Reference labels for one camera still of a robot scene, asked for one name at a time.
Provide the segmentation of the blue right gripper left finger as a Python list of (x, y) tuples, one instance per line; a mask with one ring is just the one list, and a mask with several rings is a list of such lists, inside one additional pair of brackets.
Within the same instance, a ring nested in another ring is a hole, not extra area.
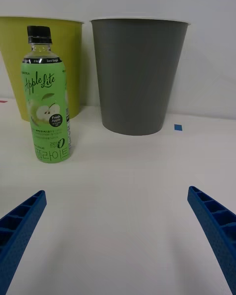
[(0, 294), (7, 293), (46, 205), (45, 191), (40, 190), (0, 220)]

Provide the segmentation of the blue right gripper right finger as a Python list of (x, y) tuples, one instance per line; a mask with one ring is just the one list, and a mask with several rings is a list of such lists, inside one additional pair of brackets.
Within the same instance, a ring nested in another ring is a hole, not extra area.
[(187, 201), (195, 213), (232, 292), (236, 294), (236, 215), (195, 186)]

